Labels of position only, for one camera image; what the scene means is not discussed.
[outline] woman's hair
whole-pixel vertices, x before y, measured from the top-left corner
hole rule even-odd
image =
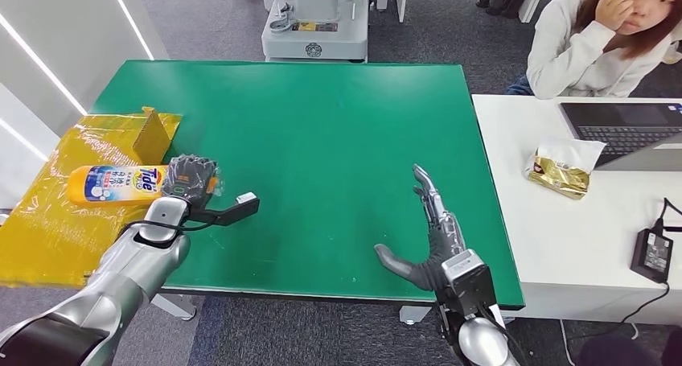
[[[594,21],[598,3],[599,0],[585,0],[582,3],[577,12],[575,31],[580,32],[584,30]],[[682,0],[675,0],[672,4],[672,9],[670,9],[670,14],[663,22],[646,31],[632,35],[634,40],[627,47],[624,57],[626,59],[636,58],[651,51],[677,27],[677,24],[680,24],[680,21],[682,21]]]

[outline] green tabletop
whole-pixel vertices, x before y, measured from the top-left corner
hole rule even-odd
[[[454,65],[128,61],[92,113],[143,105],[184,116],[166,156],[216,160],[232,205],[260,211],[192,232],[166,287],[432,301],[384,269],[373,245],[420,261],[426,221],[412,165],[431,175],[501,306],[524,299],[462,68]]]

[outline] jeans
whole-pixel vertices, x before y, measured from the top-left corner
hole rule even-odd
[[[507,87],[507,89],[504,91],[504,95],[533,96],[535,93],[531,89],[531,84],[528,82],[528,78],[524,75],[520,77],[516,83]]]

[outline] black cable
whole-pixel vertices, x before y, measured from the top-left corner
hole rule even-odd
[[[667,197],[663,198],[663,211],[661,211],[661,215],[659,216],[660,219],[663,218],[663,215],[665,214],[666,209],[668,207],[672,208],[675,212],[679,213],[682,216],[682,211],[678,209],[675,205],[673,205],[670,200]]]
[[[614,327],[608,331],[600,332],[598,334],[574,336],[574,337],[568,338],[567,340],[571,341],[571,340],[575,340],[575,339],[589,338],[592,336],[609,335],[609,334],[613,333],[614,331],[618,330],[625,323],[626,320],[628,320],[629,318],[632,318],[633,316],[638,314],[644,307],[646,307],[646,306],[652,304],[653,302],[656,302],[657,300],[660,300],[660,299],[664,298],[666,295],[668,295],[668,293],[670,293],[670,285],[668,284],[668,282],[665,282],[664,284],[665,284],[665,292],[663,292],[663,294],[653,298],[652,300],[650,300],[648,302],[645,302],[642,306],[639,306],[637,308],[637,310],[635,310],[635,312],[632,312],[631,314],[629,314],[625,318],[621,319],[621,321],[618,322],[618,325],[616,327]]]
[[[516,350],[518,351],[518,353],[521,354],[521,359],[524,361],[524,364],[529,365],[530,363],[526,359],[526,353],[525,353],[524,349],[521,347],[519,342],[516,341],[516,339],[512,336],[512,334],[509,334],[509,331],[506,328],[502,327],[502,325],[497,323],[497,320],[495,320],[495,318],[490,315],[490,313],[488,312],[488,309],[484,305],[479,304],[479,310],[481,311],[481,314],[483,314],[483,316],[486,319],[490,320],[491,323],[494,324],[495,327],[497,327],[497,330],[499,332],[501,332],[504,336],[507,337],[507,339],[509,339],[511,341],[511,344],[513,344],[514,347],[516,347]]]
[[[123,233],[125,233],[130,227],[132,227],[135,224],[144,224],[144,225],[154,225],[157,227],[163,227],[163,228],[168,228],[168,229],[173,229],[175,231],[179,232],[194,232],[194,231],[200,231],[202,229],[208,228],[212,226],[213,224],[218,221],[218,216],[214,216],[213,220],[208,221],[206,224],[201,224],[196,227],[183,227],[181,225],[172,225],[172,224],[164,224],[164,223],[159,223],[158,221],[151,221],[151,220],[138,220],[138,221],[133,221],[130,222],[121,229],[121,231],[118,233],[117,239],[123,236]]]

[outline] white sweater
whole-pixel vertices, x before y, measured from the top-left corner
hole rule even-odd
[[[540,99],[556,96],[627,97],[663,59],[670,35],[647,54],[622,59],[625,49],[604,53],[615,32],[592,22],[573,33],[584,0],[552,0],[536,25],[526,75]]]

